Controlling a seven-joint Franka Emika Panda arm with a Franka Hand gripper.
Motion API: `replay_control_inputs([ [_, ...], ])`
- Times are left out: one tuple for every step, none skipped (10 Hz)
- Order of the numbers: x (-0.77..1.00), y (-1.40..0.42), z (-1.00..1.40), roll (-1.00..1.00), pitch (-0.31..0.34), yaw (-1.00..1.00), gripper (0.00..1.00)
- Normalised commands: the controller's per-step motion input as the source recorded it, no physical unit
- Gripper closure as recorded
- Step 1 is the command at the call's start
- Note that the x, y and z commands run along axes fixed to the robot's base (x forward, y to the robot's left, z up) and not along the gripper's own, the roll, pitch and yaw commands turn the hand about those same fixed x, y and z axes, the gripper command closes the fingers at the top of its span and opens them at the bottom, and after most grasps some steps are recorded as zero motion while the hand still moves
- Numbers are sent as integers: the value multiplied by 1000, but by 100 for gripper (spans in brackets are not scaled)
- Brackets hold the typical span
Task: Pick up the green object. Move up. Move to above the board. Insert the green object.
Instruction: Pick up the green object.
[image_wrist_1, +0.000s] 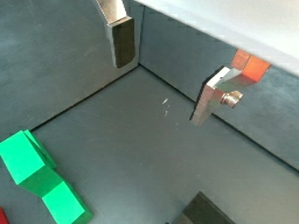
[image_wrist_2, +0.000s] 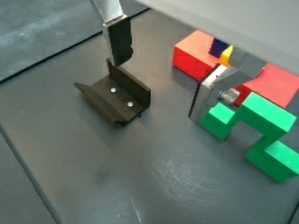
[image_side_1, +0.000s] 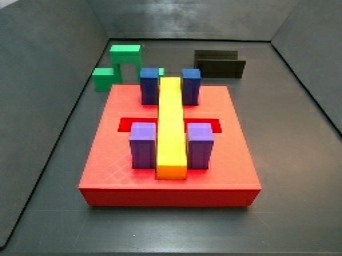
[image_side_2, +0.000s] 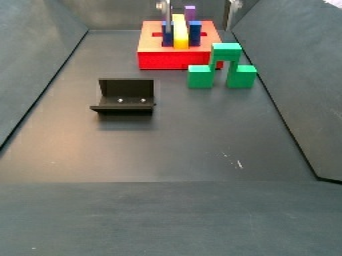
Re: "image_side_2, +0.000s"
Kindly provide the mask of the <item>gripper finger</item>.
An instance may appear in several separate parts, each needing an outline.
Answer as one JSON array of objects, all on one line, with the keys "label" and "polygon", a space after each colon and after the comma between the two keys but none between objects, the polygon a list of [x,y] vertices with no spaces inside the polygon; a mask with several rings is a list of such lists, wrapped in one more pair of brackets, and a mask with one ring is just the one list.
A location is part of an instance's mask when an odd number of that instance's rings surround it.
[{"label": "gripper finger", "polygon": [[156,2],[156,9],[161,11],[165,21],[165,32],[171,32],[171,0],[159,0]]},{"label": "gripper finger", "polygon": [[228,4],[228,16],[226,19],[226,21],[227,21],[226,29],[230,29],[232,19],[234,19],[234,14],[243,7],[243,2],[242,2],[242,0],[227,0],[227,4]]}]

